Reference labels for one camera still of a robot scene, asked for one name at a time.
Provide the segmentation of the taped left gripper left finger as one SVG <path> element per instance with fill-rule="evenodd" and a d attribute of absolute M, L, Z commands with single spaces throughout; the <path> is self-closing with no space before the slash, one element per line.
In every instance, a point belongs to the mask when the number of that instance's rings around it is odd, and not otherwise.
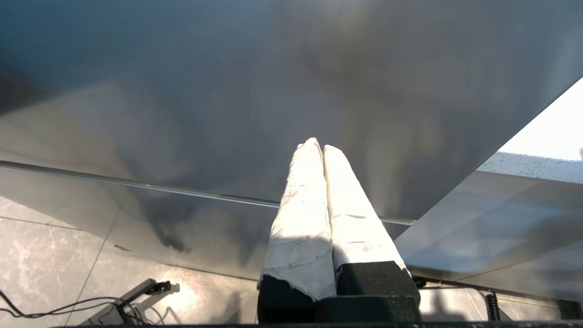
<path fill-rule="evenodd" d="M 323 154 L 316 138 L 297 146 L 271 225 L 260 280 L 257 319 L 308 323 L 314 305 L 337 295 Z"/>

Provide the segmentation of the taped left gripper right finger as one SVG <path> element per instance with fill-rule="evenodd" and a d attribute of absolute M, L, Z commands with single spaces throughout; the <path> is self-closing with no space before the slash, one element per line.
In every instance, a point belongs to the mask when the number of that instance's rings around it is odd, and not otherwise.
<path fill-rule="evenodd" d="M 338 295 L 420 301 L 402 256 L 344 153 L 326 145 L 323 165 Z"/>

